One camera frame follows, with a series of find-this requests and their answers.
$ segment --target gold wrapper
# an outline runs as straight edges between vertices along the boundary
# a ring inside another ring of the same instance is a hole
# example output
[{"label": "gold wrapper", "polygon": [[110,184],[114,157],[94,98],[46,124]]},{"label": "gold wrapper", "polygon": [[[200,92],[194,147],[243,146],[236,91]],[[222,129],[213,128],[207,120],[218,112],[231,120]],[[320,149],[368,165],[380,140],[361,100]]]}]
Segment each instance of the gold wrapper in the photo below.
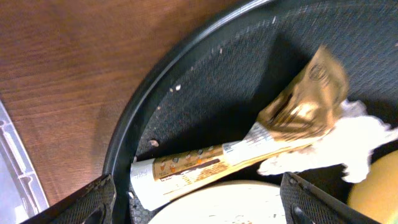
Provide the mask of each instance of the gold wrapper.
[{"label": "gold wrapper", "polygon": [[257,117],[277,142],[299,147],[326,135],[341,117],[348,80],[324,46]]}]

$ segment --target trash can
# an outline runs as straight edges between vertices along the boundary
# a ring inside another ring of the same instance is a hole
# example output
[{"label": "trash can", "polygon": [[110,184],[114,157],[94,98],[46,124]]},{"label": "trash can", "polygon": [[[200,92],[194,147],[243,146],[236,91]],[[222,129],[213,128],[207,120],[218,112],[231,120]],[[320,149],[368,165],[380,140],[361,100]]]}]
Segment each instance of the trash can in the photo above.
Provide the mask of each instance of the trash can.
[{"label": "trash can", "polygon": [[[139,160],[242,139],[269,104],[325,45],[349,76],[349,99],[398,123],[397,1],[255,0],[224,12],[172,49],[148,74],[124,110],[109,144],[104,174],[117,197],[114,223],[147,223],[160,209],[144,210],[129,172]],[[149,144],[156,139],[158,147]],[[398,149],[392,142],[372,157]],[[258,165],[219,181],[261,180]],[[301,176],[346,202],[351,185],[342,167]]]}]

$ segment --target crumpled tissue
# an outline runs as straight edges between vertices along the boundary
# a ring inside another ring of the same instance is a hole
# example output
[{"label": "crumpled tissue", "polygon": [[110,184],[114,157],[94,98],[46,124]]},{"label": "crumpled tissue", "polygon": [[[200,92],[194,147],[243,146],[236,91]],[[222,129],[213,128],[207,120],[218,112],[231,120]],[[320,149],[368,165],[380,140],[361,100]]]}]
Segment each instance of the crumpled tissue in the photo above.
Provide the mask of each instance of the crumpled tissue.
[{"label": "crumpled tissue", "polygon": [[369,173],[370,159],[377,147],[398,139],[398,128],[370,116],[361,101],[341,104],[342,117],[323,138],[304,149],[284,152],[264,161],[258,173],[276,175],[343,164],[343,180],[358,183]]}]

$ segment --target paper plate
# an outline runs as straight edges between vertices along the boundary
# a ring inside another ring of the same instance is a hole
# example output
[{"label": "paper plate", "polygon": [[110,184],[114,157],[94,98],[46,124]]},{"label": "paper plate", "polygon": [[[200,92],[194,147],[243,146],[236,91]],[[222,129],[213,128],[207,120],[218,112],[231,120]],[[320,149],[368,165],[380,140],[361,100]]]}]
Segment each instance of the paper plate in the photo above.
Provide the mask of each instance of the paper plate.
[{"label": "paper plate", "polygon": [[279,186],[236,180],[182,197],[161,210],[150,224],[286,223]]}]

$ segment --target wooden desk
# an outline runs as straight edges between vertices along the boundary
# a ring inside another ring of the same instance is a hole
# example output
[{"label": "wooden desk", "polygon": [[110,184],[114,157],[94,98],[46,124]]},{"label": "wooden desk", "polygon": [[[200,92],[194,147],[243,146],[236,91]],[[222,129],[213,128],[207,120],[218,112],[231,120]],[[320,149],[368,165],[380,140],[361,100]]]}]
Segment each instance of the wooden desk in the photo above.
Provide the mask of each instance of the wooden desk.
[{"label": "wooden desk", "polygon": [[237,0],[2,1],[0,98],[51,205],[97,178],[128,99]]}]

